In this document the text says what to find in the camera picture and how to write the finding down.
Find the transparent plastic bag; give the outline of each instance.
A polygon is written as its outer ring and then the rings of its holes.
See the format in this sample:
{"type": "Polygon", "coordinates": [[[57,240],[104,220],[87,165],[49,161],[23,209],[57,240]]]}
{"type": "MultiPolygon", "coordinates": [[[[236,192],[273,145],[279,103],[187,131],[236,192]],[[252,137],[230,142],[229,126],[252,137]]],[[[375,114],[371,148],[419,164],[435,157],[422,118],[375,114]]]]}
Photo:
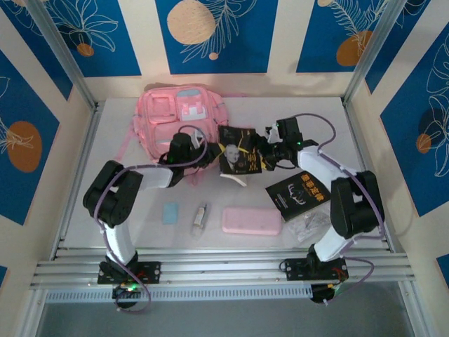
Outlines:
{"type": "Polygon", "coordinates": [[[324,235],[330,228],[330,217],[324,211],[312,211],[292,219],[287,227],[301,243],[311,237],[324,235]]]}

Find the white table surface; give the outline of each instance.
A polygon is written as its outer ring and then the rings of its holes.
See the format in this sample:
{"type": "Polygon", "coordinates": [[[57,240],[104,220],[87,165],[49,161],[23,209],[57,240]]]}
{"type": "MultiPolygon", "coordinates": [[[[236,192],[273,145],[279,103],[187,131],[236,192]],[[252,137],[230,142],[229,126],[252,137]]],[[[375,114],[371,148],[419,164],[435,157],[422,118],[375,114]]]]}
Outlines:
{"type": "MultiPolygon", "coordinates": [[[[346,166],[359,169],[356,146],[352,140],[347,119],[339,98],[225,98],[229,110],[229,124],[251,126],[260,134],[265,126],[277,119],[301,112],[313,112],[331,120],[337,129],[337,138],[325,151],[346,166]]],[[[128,130],[137,98],[108,99],[102,112],[92,150],[88,158],[79,194],[63,246],[69,248],[105,247],[102,237],[82,206],[83,196],[105,162],[114,158],[128,130]]],[[[304,139],[312,138],[321,143],[331,136],[330,128],[319,119],[301,117],[298,119],[304,139]]],[[[144,150],[132,140],[122,163],[148,163],[144,150]]],[[[292,176],[300,170],[276,169],[248,177],[248,187],[241,187],[233,180],[219,177],[218,167],[205,171],[203,180],[192,187],[181,181],[168,189],[152,189],[139,192],[129,218],[133,243],[142,248],[293,248],[308,247],[319,237],[312,237],[301,244],[285,226],[275,237],[227,234],[221,229],[222,211],[227,206],[263,206],[274,208],[265,188],[292,176]],[[178,222],[163,225],[162,208],[166,202],[179,204],[178,222]],[[206,230],[200,239],[194,239],[189,231],[199,205],[207,202],[210,209],[206,230]]],[[[381,241],[364,240],[358,248],[380,248],[381,241]]]]}

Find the pink pencil case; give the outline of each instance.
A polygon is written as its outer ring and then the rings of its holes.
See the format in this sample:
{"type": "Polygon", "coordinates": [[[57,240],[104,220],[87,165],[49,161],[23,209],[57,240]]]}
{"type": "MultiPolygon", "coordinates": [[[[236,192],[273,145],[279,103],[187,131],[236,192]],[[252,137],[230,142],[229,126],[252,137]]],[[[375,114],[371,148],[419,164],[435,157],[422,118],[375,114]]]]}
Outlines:
{"type": "Polygon", "coordinates": [[[281,212],[258,207],[227,207],[222,215],[223,232],[278,235],[282,231],[281,212]]]}

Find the black book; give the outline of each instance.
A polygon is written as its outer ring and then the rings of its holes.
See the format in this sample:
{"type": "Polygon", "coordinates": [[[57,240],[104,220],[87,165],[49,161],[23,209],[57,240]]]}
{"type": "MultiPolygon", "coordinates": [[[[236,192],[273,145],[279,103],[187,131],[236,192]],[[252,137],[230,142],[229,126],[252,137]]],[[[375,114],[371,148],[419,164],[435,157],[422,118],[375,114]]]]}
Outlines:
{"type": "Polygon", "coordinates": [[[266,190],[285,221],[330,199],[330,193],[324,184],[307,171],[282,180],[266,190]]]}
{"type": "Polygon", "coordinates": [[[261,173],[259,153],[251,145],[254,128],[234,128],[219,126],[218,135],[222,154],[220,155],[220,173],[222,175],[246,175],[261,173]]]}

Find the blue sponge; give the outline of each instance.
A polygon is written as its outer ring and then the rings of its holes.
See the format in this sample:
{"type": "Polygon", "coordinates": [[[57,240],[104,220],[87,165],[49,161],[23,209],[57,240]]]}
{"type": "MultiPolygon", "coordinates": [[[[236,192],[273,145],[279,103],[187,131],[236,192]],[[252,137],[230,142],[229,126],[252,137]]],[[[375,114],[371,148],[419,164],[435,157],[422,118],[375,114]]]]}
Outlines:
{"type": "Polygon", "coordinates": [[[177,223],[177,203],[166,202],[162,210],[162,223],[164,225],[173,225],[177,223]]]}

